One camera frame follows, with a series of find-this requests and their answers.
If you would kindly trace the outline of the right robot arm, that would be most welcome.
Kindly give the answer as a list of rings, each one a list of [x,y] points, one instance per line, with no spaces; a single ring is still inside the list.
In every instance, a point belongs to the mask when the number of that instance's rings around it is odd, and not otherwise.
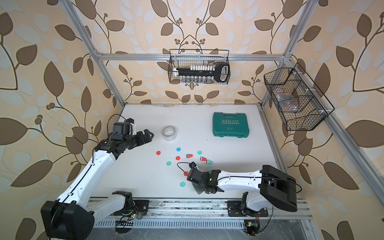
[[[255,172],[230,173],[221,170],[202,172],[197,165],[189,164],[187,181],[198,194],[216,194],[243,191],[242,208],[258,212],[276,207],[286,212],[297,211],[296,179],[270,165]]]

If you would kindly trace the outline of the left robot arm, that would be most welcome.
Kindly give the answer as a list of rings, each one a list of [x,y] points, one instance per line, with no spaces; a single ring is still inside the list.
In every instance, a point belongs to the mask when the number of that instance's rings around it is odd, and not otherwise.
[[[109,167],[125,150],[150,143],[154,134],[149,130],[136,134],[109,134],[96,147],[91,160],[75,181],[55,201],[41,208],[46,235],[51,239],[85,240],[95,224],[121,212],[131,216],[138,212],[132,193],[115,191],[93,207],[89,199]]]

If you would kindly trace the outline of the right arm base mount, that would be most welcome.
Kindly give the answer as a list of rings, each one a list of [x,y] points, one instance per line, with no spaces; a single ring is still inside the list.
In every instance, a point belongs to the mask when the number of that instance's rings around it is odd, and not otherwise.
[[[246,204],[248,192],[243,193],[241,201],[227,201],[227,209],[229,217],[268,217],[267,208],[259,211],[251,210]]]

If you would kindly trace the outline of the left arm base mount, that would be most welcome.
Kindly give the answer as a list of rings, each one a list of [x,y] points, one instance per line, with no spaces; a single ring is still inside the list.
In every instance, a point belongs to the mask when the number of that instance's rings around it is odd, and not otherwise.
[[[112,195],[121,195],[125,197],[123,208],[113,213],[114,216],[133,216],[134,214],[145,216],[147,214],[149,200],[134,200],[132,193],[125,191],[115,191]]]

